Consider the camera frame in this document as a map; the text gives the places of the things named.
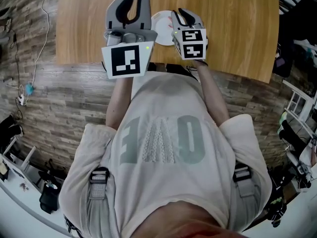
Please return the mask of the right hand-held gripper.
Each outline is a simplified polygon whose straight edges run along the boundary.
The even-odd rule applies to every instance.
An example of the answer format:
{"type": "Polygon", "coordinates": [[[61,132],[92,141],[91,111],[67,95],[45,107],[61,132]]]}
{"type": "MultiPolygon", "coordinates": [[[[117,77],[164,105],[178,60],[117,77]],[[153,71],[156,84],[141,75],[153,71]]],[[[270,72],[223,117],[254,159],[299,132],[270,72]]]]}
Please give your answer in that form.
{"type": "Polygon", "coordinates": [[[171,12],[174,46],[182,60],[204,60],[208,45],[203,21],[194,12],[179,8],[171,12]]]}

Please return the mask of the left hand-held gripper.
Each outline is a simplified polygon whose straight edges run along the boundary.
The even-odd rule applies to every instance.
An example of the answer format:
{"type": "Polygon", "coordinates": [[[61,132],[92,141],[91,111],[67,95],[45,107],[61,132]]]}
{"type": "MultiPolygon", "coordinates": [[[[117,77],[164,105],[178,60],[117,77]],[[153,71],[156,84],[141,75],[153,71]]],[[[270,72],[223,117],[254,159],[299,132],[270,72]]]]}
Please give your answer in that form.
{"type": "Polygon", "coordinates": [[[136,15],[128,18],[134,0],[114,0],[106,11],[106,28],[142,29],[125,32],[106,31],[106,46],[102,48],[104,65],[109,79],[144,76],[150,63],[158,34],[150,30],[150,0],[137,0],[136,15]]]}

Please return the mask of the white round plate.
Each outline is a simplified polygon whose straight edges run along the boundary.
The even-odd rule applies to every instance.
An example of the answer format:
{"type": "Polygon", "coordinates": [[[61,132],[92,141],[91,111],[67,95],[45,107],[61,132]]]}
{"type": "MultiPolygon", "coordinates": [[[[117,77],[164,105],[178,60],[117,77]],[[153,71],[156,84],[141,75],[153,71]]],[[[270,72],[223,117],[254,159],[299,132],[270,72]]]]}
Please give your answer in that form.
{"type": "Polygon", "coordinates": [[[162,46],[173,46],[172,32],[173,28],[168,26],[168,17],[171,17],[170,10],[159,11],[151,17],[152,30],[154,30],[158,35],[156,38],[156,43],[162,46]]]}

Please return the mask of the person's left forearm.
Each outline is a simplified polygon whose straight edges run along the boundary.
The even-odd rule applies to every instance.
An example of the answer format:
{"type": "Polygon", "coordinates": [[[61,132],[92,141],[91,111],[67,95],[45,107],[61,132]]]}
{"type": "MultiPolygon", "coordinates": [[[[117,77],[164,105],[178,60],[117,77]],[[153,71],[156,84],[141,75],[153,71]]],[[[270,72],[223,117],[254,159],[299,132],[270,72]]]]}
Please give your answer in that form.
{"type": "Polygon", "coordinates": [[[131,103],[133,78],[119,78],[106,111],[106,126],[118,130],[131,103]]]}

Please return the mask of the person's right forearm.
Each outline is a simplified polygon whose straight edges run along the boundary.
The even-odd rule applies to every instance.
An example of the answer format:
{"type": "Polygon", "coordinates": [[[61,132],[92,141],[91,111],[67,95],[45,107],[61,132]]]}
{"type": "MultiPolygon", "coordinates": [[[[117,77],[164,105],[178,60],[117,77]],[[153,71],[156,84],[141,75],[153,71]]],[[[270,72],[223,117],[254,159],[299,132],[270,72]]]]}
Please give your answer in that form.
{"type": "Polygon", "coordinates": [[[230,119],[230,116],[223,95],[214,79],[214,74],[202,60],[194,60],[193,64],[200,78],[208,113],[216,125],[221,126],[230,119]]]}

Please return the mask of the person's black trousers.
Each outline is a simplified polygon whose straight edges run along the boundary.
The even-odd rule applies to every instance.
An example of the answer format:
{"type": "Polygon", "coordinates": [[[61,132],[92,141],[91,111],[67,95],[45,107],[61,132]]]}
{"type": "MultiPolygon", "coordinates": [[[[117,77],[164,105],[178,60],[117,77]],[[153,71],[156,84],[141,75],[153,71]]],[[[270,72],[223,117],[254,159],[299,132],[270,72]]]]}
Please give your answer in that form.
{"type": "Polygon", "coordinates": [[[177,83],[187,82],[193,84],[199,84],[197,78],[195,78],[190,72],[188,72],[183,66],[178,64],[164,64],[154,63],[149,64],[148,70],[145,74],[147,79],[159,77],[160,80],[175,81],[177,83]]]}

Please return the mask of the black office chair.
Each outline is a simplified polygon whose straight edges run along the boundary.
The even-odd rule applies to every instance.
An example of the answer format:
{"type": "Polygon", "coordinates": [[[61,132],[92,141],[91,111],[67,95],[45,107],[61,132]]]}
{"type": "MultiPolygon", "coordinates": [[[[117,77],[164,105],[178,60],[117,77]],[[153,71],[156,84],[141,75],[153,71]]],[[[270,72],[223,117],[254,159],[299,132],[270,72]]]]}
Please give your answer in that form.
{"type": "Polygon", "coordinates": [[[294,60],[294,41],[308,40],[317,45],[317,1],[300,0],[293,8],[279,16],[278,47],[273,73],[288,77],[294,60]]]}

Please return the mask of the white rack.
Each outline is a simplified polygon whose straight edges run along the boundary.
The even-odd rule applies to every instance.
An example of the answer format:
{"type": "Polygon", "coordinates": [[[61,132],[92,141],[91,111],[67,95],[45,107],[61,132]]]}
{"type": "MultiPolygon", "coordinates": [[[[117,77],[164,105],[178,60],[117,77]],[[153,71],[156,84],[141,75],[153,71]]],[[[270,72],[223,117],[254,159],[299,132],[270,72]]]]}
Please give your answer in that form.
{"type": "Polygon", "coordinates": [[[292,85],[286,80],[283,80],[282,83],[286,85],[292,91],[291,99],[285,111],[293,116],[298,122],[305,123],[309,118],[311,110],[315,107],[317,101],[317,93],[313,97],[310,97],[308,94],[292,85]]]}

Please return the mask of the person's beige shirt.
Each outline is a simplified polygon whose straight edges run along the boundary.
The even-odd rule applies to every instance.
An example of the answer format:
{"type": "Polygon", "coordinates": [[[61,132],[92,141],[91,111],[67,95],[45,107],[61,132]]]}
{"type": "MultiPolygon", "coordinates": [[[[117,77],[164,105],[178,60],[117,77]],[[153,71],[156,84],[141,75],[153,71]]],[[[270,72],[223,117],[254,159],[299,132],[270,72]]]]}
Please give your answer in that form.
{"type": "Polygon", "coordinates": [[[135,78],[118,128],[87,124],[59,194],[85,238],[129,238],[156,209],[185,201],[243,231],[272,190],[252,117],[217,126],[200,84],[135,78]]]}

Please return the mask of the person's chin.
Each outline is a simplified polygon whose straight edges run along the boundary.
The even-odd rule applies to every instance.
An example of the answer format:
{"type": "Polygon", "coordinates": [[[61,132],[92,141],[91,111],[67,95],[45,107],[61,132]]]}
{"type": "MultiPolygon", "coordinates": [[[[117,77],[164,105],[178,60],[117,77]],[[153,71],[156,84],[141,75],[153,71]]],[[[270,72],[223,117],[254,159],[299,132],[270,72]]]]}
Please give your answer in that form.
{"type": "Polygon", "coordinates": [[[129,238],[247,238],[222,228],[202,207],[171,202],[156,209],[129,238]]]}

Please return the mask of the black bag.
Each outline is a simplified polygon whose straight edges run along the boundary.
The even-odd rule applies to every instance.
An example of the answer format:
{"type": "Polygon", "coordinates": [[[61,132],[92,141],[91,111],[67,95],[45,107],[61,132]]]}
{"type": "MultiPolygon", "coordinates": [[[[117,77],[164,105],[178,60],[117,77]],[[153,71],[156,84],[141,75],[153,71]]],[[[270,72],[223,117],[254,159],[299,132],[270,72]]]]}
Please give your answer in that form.
{"type": "Polygon", "coordinates": [[[42,194],[39,198],[40,208],[51,214],[54,211],[58,210],[58,195],[60,192],[60,187],[58,186],[49,186],[47,184],[44,185],[42,194]]]}

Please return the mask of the white desk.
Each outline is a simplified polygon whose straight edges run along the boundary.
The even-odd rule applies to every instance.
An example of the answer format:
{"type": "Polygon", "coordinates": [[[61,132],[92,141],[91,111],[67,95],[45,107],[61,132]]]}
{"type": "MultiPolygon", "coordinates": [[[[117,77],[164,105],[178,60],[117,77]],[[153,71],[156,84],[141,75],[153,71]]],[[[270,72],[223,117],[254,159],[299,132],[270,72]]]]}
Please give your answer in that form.
{"type": "Polygon", "coordinates": [[[40,178],[40,169],[30,163],[30,158],[37,148],[32,147],[27,157],[22,160],[12,153],[18,147],[17,142],[16,137],[12,138],[2,154],[2,160],[8,166],[8,178],[0,184],[0,188],[32,218],[63,237],[73,238],[67,230],[60,210],[49,214],[40,207],[40,197],[45,183],[40,178]]]}

